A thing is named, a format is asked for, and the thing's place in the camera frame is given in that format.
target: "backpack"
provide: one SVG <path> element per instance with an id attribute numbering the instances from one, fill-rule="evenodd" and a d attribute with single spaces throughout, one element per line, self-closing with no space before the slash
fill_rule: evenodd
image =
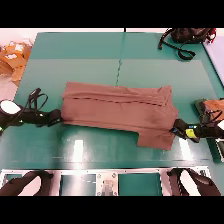
<path id="1" fill-rule="evenodd" d="M 164 39 L 171 35 L 176 43 L 182 43 L 181 47 L 176 47 L 164 41 Z M 216 37 L 216 28 L 168 28 L 162 35 L 158 48 L 162 50 L 162 44 L 178 50 L 178 56 L 183 60 L 192 60 L 196 55 L 195 52 L 182 49 L 184 44 L 202 43 L 206 39 L 209 43 L 213 43 Z M 184 56 L 181 52 L 188 53 L 190 56 Z"/>

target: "folded garment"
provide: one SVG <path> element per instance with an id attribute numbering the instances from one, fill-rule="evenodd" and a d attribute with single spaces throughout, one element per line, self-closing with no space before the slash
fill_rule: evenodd
<path id="1" fill-rule="evenodd" d="M 139 133 L 138 145 L 170 150 L 169 132 L 178 117 L 171 86 L 127 88 L 68 82 L 63 94 L 65 124 Z"/>

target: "bag strap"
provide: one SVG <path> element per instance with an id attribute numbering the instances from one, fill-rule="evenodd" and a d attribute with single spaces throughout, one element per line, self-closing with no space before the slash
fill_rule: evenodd
<path id="1" fill-rule="evenodd" d="M 162 50 L 162 44 L 164 43 L 165 45 L 167 45 L 167 46 L 169 46 L 169 47 L 172 47 L 172 48 L 178 50 L 178 56 L 179 56 L 181 59 L 183 59 L 183 60 L 192 60 L 193 57 L 196 55 L 196 53 L 193 52 L 193 51 L 188 51 L 188 50 L 183 50 L 183 49 L 181 49 L 181 48 L 184 46 L 184 44 L 186 44 L 188 41 L 184 42 L 184 43 L 181 45 L 180 48 L 179 48 L 179 47 L 176 47 L 176 46 L 174 46 L 174 45 L 172 45 L 172 44 L 169 44 L 169 43 L 167 43 L 167 42 L 164 41 L 164 39 L 165 39 L 165 38 L 166 38 L 172 31 L 174 31 L 174 30 L 175 30 L 175 28 L 171 28 L 171 29 L 167 29 L 167 30 L 166 30 L 166 32 L 165 32 L 165 33 L 162 35 L 162 37 L 160 38 L 158 48 L 159 48 L 160 50 Z M 181 52 L 188 53 L 190 56 L 185 56 L 185 55 L 183 55 Z"/>

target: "yellow tape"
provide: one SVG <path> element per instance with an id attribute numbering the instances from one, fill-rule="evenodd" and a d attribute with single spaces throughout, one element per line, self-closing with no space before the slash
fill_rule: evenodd
<path id="1" fill-rule="evenodd" d="M 194 134 L 194 129 L 186 129 L 186 134 L 188 138 L 197 138 Z"/>

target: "green table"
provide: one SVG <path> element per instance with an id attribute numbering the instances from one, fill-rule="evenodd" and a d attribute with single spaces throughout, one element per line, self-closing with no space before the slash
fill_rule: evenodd
<path id="1" fill-rule="evenodd" d="M 193 103 L 199 98 L 223 97 L 223 87 L 203 46 L 188 45 L 197 52 L 183 62 L 167 46 L 157 49 L 155 33 L 41 33 L 15 101 L 24 105 L 37 87 L 49 96 L 45 111 L 61 108 L 67 81 L 160 87 L 172 85 L 173 102 L 186 122 L 198 122 Z M 0 166 L 10 169 L 145 168 L 208 165 L 224 195 L 222 164 L 214 145 L 175 138 L 171 151 L 137 147 L 138 134 L 58 124 L 10 127 L 0 139 Z M 83 140 L 82 160 L 74 157 L 74 143 Z"/>

